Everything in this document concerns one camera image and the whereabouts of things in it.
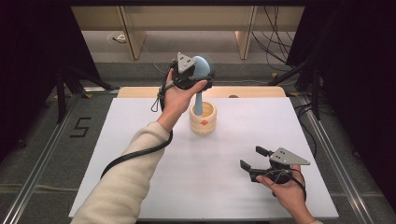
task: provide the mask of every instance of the orange dot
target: orange dot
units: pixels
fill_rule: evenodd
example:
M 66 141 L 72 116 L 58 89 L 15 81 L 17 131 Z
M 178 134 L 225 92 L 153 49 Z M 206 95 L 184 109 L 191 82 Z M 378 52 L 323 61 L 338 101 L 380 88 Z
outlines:
M 201 121 L 201 124 L 204 125 L 204 126 L 205 126 L 206 124 L 208 124 L 208 123 L 209 123 L 209 122 L 207 122 L 206 119 L 204 119 L 204 120 Z

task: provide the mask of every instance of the aluminum rail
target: aluminum rail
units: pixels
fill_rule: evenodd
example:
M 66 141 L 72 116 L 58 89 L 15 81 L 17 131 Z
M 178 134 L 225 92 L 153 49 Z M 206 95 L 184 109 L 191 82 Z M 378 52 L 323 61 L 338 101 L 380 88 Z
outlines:
M 49 141 L 47 142 L 46 146 L 44 147 L 43 152 L 41 153 L 40 157 L 38 158 L 35 167 L 33 168 L 32 172 L 29 174 L 26 182 L 24 183 L 20 193 L 18 194 L 17 198 L 15 199 L 14 203 L 10 206 L 6 218 L 3 221 L 3 224 L 16 224 L 18 223 L 23 210 L 25 209 L 26 205 L 29 203 L 30 198 L 32 197 L 33 191 L 35 190 L 35 186 L 44 173 L 45 168 L 51 158 L 52 152 L 58 146 L 58 142 L 62 137 L 64 132 L 64 128 L 67 126 L 67 123 L 70 119 L 70 115 L 78 102 L 80 95 L 73 95 L 70 99 L 69 108 L 64 116 L 64 119 L 61 123 L 56 124 L 55 129 L 53 130 Z
M 302 104 L 306 105 L 309 102 L 309 99 L 306 96 L 301 98 Z M 359 194 L 358 189 L 352 182 L 349 174 L 347 173 L 346 167 L 343 165 L 340 157 L 338 156 L 337 151 L 335 150 L 334 146 L 332 145 L 332 141 L 330 140 L 329 136 L 326 134 L 325 129 L 323 128 L 320 120 L 316 120 L 314 114 L 309 111 L 307 112 L 308 118 L 311 121 L 312 126 L 314 127 L 315 133 L 318 136 L 320 143 L 323 146 L 323 149 L 332 165 L 332 168 L 338 178 L 338 181 L 343 188 L 350 205 L 352 206 L 355 215 L 361 224 L 371 224 L 375 223 L 372 215 L 370 214 L 366 203 L 364 202 L 363 198 Z

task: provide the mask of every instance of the hand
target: hand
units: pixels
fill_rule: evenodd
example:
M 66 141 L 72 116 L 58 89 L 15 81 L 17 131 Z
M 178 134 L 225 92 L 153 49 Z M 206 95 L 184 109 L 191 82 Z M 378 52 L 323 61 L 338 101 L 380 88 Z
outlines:
M 304 179 L 300 173 L 300 165 L 292 165 L 291 169 L 296 170 L 292 171 L 292 176 L 304 185 Z M 257 176 L 256 179 L 273 191 L 279 203 L 288 210 L 297 223 L 311 223 L 315 221 L 306 207 L 303 190 L 297 183 L 291 180 L 288 183 L 278 185 L 270 178 L 262 175 Z
M 173 71 L 174 69 L 171 68 L 166 81 L 172 80 Z M 166 131 L 170 132 L 180 116 L 189 108 L 191 97 L 198 91 L 201 91 L 206 83 L 206 80 L 199 81 L 193 87 L 185 91 L 176 86 L 168 89 L 165 92 L 165 108 L 157 119 L 157 122 L 160 123 Z

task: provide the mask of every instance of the person's left hand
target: person's left hand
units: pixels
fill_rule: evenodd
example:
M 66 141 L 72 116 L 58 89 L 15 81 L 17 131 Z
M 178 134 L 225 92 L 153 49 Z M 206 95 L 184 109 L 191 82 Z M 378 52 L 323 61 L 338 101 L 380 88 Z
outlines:
M 172 80 L 173 71 L 174 69 L 171 68 L 166 81 Z M 188 90 L 182 90 L 176 86 L 169 88 L 165 92 L 165 108 L 157 119 L 157 122 L 160 123 L 166 131 L 170 132 L 180 116 L 189 108 L 191 97 L 198 91 L 201 91 L 206 83 L 206 80 L 199 81 Z

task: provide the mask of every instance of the tripod leg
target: tripod leg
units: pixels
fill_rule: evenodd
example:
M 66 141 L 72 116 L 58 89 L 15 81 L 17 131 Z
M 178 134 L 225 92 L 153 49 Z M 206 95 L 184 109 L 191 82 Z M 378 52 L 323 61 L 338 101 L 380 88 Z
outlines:
M 300 63 L 297 67 L 293 68 L 289 72 L 283 74 L 281 77 L 271 81 L 268 83 L 268 86 L 276 86 L 277 84 L 281 83 L 282 81 L 288 79 L 289 77 L 292 77 L 296 75 L 297 73 L 300 73 L 305 69 L 306 62 Z
M 105 82 L 102 81 L 102 80 L 99 80 L 99 79 L 96 79 L 96 78 L 94 78 L 94 77 L 91 77 L 91 76 L 87 75 L 85 72 L 79 70 L 79 69 L 76 68 L 76 67 L 70 67 L 70 66 L 69 66 L 69 67 L 67 67 L 67 68 L 68 68 L 72 73 L 74 73 L 74 74 L 76 74 L 76 75 L 78 75 L 78 76 L 80 76 L 80 77 L 87 78 L 90 82 L 92 82 L 92 83 L 94 83 L 94 84 L 96 84 L 96 85 L 98 85 L 98 86 L 100 86 L 100 87 L 103 87 L 103 88 L 106 89 L 106 90 L 111 91 L 111 90 L 119 90 L 119 89 L 120 89 L 120 87 L 113 87 L 113 86 L 111 86 L 111 85 L 105 83 Z

